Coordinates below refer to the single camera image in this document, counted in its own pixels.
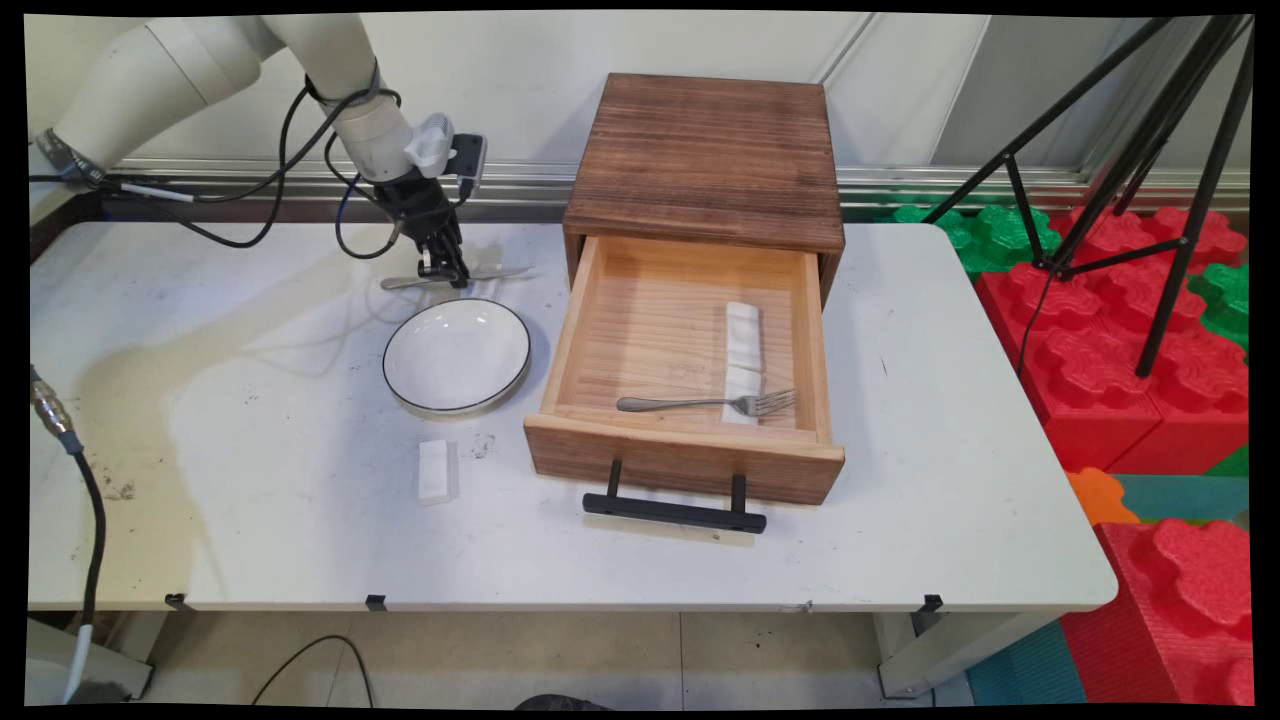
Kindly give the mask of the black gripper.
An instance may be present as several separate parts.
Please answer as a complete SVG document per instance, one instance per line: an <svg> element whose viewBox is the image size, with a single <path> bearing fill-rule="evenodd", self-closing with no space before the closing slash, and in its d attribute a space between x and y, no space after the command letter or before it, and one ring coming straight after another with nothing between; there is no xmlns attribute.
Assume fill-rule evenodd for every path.
<svg viewBox="0 0 1280 720"><path fill-rule="evenodd" d="M417 246L420 278L449 279L456 290L468 287L470 270L461 249L456 209L438 179L411 168L401 177L378 182L376 199Z"/></svg>

